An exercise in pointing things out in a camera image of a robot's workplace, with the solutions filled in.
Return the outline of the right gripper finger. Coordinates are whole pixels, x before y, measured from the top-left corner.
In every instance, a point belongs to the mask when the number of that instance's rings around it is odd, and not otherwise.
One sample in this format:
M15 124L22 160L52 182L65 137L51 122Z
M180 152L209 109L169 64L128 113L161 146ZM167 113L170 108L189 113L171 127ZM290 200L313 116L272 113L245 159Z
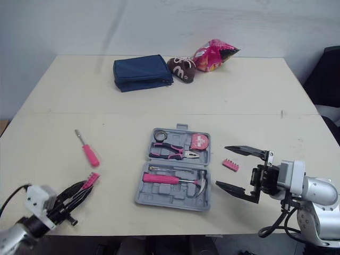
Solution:
M215 184L220 187L222 190L226 191L230 195L248 201L248 202L253 202L253 203L259 203L260 199L260 188L258 186L254 186L254 189L250 192L250 194L245 193L245 189L229 184L229 183L224 183L221 181L216 181Z
M260 149L249 147L249 146L225 146L224 148L236 154L258 157L265 162L266 166L273 165L273 159L274 159L273 151L260 150Z

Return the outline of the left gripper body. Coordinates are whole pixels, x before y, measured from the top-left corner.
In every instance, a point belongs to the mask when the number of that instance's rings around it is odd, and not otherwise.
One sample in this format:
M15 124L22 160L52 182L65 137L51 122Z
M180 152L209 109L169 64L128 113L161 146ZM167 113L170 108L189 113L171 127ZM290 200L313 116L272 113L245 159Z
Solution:
M55 224L60 225L64 221L68 221L75 226L78 221L71 216L71 212L76 208L73 192L62 192L57 196L56 205L48 213L48 218Z

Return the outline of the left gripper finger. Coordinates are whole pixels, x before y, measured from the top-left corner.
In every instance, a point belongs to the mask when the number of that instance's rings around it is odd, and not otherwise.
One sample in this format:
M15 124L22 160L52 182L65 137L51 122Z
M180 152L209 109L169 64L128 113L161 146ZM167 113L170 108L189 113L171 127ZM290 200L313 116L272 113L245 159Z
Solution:
M62 193L58 195L58 199L60 201L67 201L67 200L75 199L76 194L79 192L79 190L82 188L85 182L86 181L83 180L68 187Z
M77 194L75 194L71 201L65 206L64 211L73 211L77 206L85 201L87 196L91 193L93 186L90 186Z

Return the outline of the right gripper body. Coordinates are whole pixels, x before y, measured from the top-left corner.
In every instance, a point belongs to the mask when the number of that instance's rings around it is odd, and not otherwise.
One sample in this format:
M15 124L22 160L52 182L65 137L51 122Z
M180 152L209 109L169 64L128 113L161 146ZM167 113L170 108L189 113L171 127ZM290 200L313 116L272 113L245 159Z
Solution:
M276 195L279 192L277 181L279 176L279 167L257 165L252 170L250 184L254 186L254 191L261 190L268 195Z

